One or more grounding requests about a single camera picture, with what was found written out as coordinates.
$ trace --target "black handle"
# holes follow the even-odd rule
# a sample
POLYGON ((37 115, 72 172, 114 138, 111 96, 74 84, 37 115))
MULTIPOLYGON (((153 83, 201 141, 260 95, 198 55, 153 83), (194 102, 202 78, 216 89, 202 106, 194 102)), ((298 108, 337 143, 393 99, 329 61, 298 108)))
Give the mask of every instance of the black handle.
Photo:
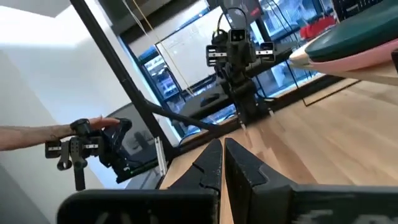
POLYGON ((75 187, 77 191, 86 189, 85 171, 83 169, 73 169, 75 173, 75 187))
POLYGON ((77 136, 87 136, 93 130, 88 119, 79 119, 70 124, 70 128, 75 131, 77 136))

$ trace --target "whiteboard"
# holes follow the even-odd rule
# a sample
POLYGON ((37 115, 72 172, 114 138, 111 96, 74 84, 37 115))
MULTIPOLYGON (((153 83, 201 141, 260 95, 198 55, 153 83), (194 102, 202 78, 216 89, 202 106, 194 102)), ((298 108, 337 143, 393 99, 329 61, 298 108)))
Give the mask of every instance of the whiteboard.
MULTIPOLYGON (((214 74, 214 68, 206 64, 206 46, 211 44, 221 13, 223 11, 217 7, 156 45, 181 89, 214 74)), ((220 29, 226 32, 231 29, 225 16, 220 29)))

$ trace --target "black plastic part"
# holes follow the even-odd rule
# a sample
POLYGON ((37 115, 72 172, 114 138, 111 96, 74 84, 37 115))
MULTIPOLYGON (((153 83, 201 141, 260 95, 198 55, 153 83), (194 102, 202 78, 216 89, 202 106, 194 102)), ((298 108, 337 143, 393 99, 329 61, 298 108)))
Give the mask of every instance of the black plastic part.
POLYGON ((57 168, 60 171, 67 170, 72 167, 72 161, 69 159, 69 141, 61 143, 61 158, 58 161, 57 168))
POLYGON ((70 128, 75 131, 77 136, 86 136, 93 130, 88 119, 79 119, 70 124, 70 128))
POLYGON ((229 41, 238 43, 240 41, 246 41, 246 29, 231 29, 229 31, 229 41))
POLYGON ((235 224, 396 223, 398 187, 299 185, 235 140, 225 140, 225 177, 235 224))
POLYGON ((58 224, 217 224, 218 192, 212 189, 84 190, 68 197, 58 224))
POLYGON ((169 189, 211 188, 221 194, 223 146, 214 139, 169 189))

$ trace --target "white wall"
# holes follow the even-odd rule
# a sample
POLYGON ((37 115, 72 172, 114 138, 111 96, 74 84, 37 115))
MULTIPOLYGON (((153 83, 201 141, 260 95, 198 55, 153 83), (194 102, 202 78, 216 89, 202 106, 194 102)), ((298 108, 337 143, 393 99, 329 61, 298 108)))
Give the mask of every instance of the white wall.
POLYGON ((0 223, 50 223, 1 165, 0 183, 0 223))
MULTIPOLYGON (((57 122, 42 104, 19 69, 0 51, 0 124, 11 126, 43 126, 57 122)), ((44 146, 2 152, 0 164, 37 205, 44 216, 55 223, 62 201, 75 191, 73 170, 60 172, 56 159, 44 157, 44 146)), ((86 169, 88 189, 103 188, 94 173, 86 169)))

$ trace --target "finger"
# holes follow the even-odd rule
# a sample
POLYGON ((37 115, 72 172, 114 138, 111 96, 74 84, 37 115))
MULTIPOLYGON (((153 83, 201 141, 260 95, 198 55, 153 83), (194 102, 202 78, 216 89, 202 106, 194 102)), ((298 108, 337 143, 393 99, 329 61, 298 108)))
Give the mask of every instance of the finger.
POLYGON ((101 117, 101 116, 99 116, 99 117, 97 117, 97 118, 91 118, 91 119, 89 119, 90 124, 97 123, 97 122, 99 122, 99 121, 101 121, 101 120, 102 120, 102 117, 101 117))
POLYGON ((101 122, 106 125, 114 125, 114 124, 119 124, 120 120, 116 118, 103 118, 101 122))

